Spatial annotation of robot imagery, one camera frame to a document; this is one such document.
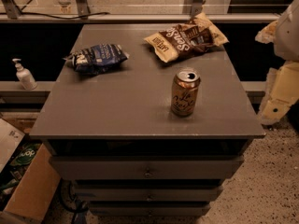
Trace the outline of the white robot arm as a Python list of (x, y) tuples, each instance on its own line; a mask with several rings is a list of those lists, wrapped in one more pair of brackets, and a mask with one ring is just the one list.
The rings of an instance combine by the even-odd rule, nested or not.
[(262, 125), (273, 125), (299, 100), (299, 0), (293, 0), (276, 21), (255, 36), (255, 40), (272, 43), (275, 55), (285, 61), (279, 69), (269, 69), (265, 96), (258, 112)]

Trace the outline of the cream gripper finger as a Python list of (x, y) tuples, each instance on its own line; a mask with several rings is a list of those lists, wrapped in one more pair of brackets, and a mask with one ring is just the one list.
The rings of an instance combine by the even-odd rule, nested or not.
[(279, 122), (298, 100), (299, 62), (287, 61), (279, 69), (270, 68), (258, 112), (261, 124)]
[(270, 22), (258, 32), (258, 34), (255, 36), (255, 40), (263, 44), (273, 43), (276, 36), (277, 24), (277, 21)]

